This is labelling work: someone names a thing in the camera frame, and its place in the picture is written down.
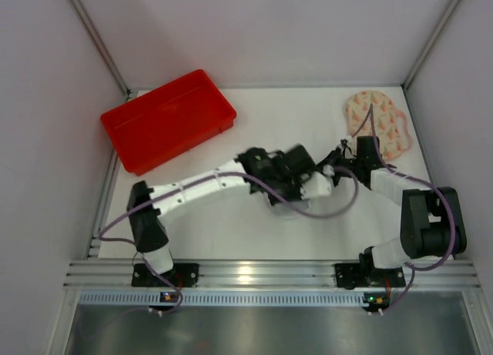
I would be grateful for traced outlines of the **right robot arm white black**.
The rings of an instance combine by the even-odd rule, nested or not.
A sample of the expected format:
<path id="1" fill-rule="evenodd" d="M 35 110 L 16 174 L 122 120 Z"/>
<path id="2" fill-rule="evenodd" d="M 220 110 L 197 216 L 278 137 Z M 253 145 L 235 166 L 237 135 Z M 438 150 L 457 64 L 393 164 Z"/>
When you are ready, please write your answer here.
<path id="1" fill-rule="evenodd" d="M 347 140 L 332 150 L 317 167 L 332 170 L 334 184 L 344 176 L 341 168 L 355 175 L 369 190 L 380 193 L 401 208 L 399 236 L 366 248 L 359 255 L 359 271 L 368 281 L 383 280 L 412 260 L 435 256 L 447 259 L 461 254 L 467 236 L 457 191 L 436 188 L 428 181 L 407 176 L 387 164 L 372 136 L 357 139 L 357 153 L 346 154 Z"/>

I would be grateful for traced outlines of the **floral pink laundry bag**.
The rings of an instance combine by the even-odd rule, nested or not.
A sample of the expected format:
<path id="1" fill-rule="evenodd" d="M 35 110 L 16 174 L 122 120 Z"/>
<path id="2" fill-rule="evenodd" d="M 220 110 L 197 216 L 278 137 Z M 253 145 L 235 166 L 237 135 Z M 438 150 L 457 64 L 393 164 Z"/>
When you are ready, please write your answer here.
<path id="1" fill-rule="evenodd" d="M 374 125 L 384 160 L 396 159 L 412 147 L 407 116 L 383 92 L 355 93 L 344 103 L 344 111 L 353 152 L 357 150 L 357 138 L 371 135 L 371 125 Z"/>

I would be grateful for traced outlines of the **white mesh laundry bag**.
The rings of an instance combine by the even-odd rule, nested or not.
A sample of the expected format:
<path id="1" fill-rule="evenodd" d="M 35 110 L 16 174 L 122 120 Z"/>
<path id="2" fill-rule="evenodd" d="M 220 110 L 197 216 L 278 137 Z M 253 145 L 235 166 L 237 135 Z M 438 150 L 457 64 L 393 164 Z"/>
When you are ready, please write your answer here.
<path id="1" fill-rule="evenodd" d="M 292 210 L 290 207 L 285 205 L 284 203 L 276 203 L 272 204 L 269 200 L 269 198 L 266 198 L 266 204 L 268 210 L 275 215 L 275 217 L 281 218 L 281 219 L 293 219 L 297 218 L 300 216 L 298 212 L 295 210 Z M 293 202 L 289 202 L 290 205 L 295 206 L 297 209 L 300 209 L 304 212 L 307 212 L 310 210 L 310 202 L 308 200 L 297 200 Z"/>

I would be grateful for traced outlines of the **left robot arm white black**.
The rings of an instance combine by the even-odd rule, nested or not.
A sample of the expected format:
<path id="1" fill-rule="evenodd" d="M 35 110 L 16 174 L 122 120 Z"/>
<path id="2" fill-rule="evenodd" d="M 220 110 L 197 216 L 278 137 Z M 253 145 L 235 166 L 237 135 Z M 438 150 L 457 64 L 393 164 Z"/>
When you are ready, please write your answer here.
<path id="1" fill-rule="evenodd" d="M 131 188 L 127 210 L 136 250 L 156 274 L 173 270 L 165 225 L 190 208 L 228 196 L 267 193 L 271 206 L 282 197 L 302 211 L 307 202 L 326 191 L 325 178 L 302 145 L 287 152 L 252 147 L 234 159 L 182 182 Z"/>

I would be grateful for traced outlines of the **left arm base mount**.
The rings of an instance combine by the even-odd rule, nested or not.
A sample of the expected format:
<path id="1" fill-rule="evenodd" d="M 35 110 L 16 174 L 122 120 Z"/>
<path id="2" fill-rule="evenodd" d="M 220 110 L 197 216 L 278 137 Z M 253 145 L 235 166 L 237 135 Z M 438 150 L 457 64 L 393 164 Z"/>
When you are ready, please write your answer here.
<path id="1" fill-rule="evenodd" d="M 199 278 L 200 265 L 197 263 L 176 263 L 173 269 L 164 273 L 162 277 L 178 288 L 193 287 Z M 131 286 L 133 287 L 165 287 L 168 284 L 156 278 L 144 263 L 137 263 L 133 267 Z"/>

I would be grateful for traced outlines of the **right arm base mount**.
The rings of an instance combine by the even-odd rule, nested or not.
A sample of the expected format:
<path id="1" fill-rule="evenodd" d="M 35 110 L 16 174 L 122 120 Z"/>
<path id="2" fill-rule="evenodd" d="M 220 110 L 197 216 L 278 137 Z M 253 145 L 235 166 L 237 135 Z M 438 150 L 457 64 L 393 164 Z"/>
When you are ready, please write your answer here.
<path id="1" fill-rule="evenodd" d="M 404 273 L 401 268 L 389 270 L 368 270 L 359 263 L 336 263 L 334 265 L 336 284 L 338 288 L 354 290 L 356 288 L 391 288 L 406 286 Z"/>

